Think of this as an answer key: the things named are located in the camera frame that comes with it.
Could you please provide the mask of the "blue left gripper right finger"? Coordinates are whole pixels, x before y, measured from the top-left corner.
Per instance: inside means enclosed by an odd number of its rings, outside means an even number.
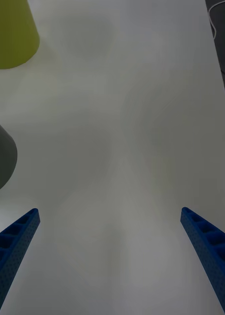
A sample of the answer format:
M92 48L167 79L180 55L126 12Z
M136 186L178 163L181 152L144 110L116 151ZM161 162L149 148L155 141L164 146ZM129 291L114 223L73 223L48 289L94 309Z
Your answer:
M225 313L225 233L187 207L180 222Z

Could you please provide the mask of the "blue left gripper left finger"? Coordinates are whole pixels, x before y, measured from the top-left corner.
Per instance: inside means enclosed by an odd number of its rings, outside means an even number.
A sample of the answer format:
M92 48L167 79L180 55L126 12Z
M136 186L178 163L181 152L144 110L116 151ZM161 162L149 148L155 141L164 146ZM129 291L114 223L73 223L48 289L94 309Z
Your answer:
M0 309L39 224L33 208L0 232Z

